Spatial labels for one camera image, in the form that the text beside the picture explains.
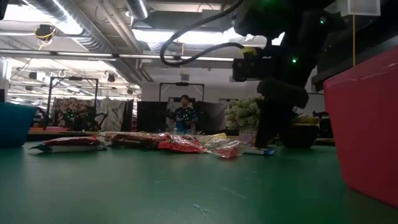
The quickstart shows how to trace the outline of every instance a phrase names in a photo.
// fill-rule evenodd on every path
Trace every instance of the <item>blue bin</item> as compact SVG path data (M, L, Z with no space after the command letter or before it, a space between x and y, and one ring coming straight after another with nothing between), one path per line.
M0 148L25 144L35 112L33 106L0 103Z

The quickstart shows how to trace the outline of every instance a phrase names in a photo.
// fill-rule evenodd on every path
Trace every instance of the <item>black pot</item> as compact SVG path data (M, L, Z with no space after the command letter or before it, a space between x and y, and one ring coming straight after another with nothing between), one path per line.
M293 125L279 133L279 138L285 147L308 149L315 143L318 133L316 125Z

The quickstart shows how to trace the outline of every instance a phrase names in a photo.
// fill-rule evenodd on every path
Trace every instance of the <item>red bin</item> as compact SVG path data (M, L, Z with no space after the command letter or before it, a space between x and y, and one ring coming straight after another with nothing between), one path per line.
M323 86L345 183L398 207L398 47Z

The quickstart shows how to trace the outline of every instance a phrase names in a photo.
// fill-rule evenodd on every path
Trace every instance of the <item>green table surface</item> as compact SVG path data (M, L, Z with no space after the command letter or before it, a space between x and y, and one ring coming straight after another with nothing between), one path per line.
M334 147L223 160L35 144L0 149L0 223L398 223L398 210L345 186Z

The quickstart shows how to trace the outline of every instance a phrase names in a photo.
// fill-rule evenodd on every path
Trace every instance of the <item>person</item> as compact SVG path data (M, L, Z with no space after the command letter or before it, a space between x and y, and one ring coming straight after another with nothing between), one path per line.
M191 130L192 124L198 121L198 115L195 110L190 108L188 105L190 103L188 95L181 96L181 107L175 110L175 119L177 123L176 128L179 132L187 133L187 130Z

